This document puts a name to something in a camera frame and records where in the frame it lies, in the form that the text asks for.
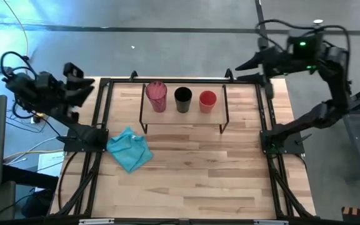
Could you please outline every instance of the black cup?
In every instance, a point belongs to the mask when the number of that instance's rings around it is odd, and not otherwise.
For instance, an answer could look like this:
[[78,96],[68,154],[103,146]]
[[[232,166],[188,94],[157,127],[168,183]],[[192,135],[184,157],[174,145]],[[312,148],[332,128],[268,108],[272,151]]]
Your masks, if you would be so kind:
[[193,93],[186,87],[179,87],[174,92],[174,99],[176,100],[177,111],[179,113],[186,113],[190,108],[191,97]]

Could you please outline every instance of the yellow cable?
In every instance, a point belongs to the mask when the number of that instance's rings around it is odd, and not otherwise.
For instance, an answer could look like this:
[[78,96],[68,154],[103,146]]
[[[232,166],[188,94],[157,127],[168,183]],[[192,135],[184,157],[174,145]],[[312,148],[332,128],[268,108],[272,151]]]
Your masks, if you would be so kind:
[[22,27],[23,33],[24,33],[24,37],[26,38],[26,56],[29,57],[29,41],[28,41],[28,36],[26,35],[26,32],[24,30],[24,27],[22,25],[22,23],[20,22],[19,18],[16,16],[15,12],[12,10],[12,8],[10,7],[10,5],[6,2],[6,0],[4,0],[4,3],[6,4],[6,6],[11,10],[11,12],[13,13],[13,16],[16,18],[16,20],[18,21],[18,23],[20,24],[20,26]]
[[17,153],[14,153],[14,154],[10,155],[10,156],[6,156],[6,157],[4,158],[4,160],[7,159],[7,158],[10,158],[10,157],[12,157],[12,156],[15,156],[15,155],[17,155],[17,154],[22,154],[22,153],[26,153],[26,154],[32,154],[32,153],[58,153],[58,152],[61,152],[61,151],[63,151],[63,149],[52,150],[52,151],[31,151],[31,152],[29,152],[29,151],[24,151],[24,152],[17,152]]

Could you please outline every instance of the desk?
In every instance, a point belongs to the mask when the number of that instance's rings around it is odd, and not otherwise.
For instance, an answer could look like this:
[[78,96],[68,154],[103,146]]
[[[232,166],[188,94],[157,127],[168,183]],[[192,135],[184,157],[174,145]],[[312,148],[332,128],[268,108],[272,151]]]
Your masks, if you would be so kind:
[[[100,77],[96,79],[98,87]],[[273,81],[278,123],[293,120],[284,79]],[[91,124],[98,90],[77,111],[80,123]],[[107,128],[109,137],[126,126],[144,135],[139,124],[142,84],[115,84]],[[275,218],[266,157],[261,152],[261,122],[254,85],[227,85],[230,123],[220,135],[215,125],[155,125],[146,139],[154,157],[132,174],[108,153],[99,168],[94,218]],[[103,106],[99,118],[102,118]],[[79,184],[84,154],[69,165],[62,184],[63,204]],[[289,187],[312,214],[313,200],[304,164],[284,155]],[[85,192],[82,213],[88,198]],[[284,194],[279,191],[285,213]],[[51,213],[58,211],[58,197]]]

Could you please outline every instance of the plastic cup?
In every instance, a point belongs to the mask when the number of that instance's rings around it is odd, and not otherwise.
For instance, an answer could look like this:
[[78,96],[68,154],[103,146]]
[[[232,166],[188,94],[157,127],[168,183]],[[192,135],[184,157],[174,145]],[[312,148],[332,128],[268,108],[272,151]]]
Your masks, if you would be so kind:
[[168,88],[159,81],[150,82],[147,85],[145,93],[155,112],[161,113],[166,109],[166,94]]
[[199,95],[199,110],[202,113],[210,113],[215,106],[216,95],[212,91],[203,91]]
[[176,100],[177,111],[186,113],[190,108],[193,93],[186,87],[179,87],[174,92],[174,100]]

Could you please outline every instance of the white paper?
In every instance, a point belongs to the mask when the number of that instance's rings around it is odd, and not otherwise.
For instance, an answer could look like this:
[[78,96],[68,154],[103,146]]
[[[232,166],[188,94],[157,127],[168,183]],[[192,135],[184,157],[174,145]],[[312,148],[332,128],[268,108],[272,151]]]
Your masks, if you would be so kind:
[[[64,156],[63,152],[54,152],[54,153],[46,153],[40,154],[38,157],[38,169],[47,168],[39,171],[38,173],[47,174],[50,176],[59,176],[61,172],[62,164],[57,164],[63,162]],[[36,187],[36,191],[42,191],[43,188]]]

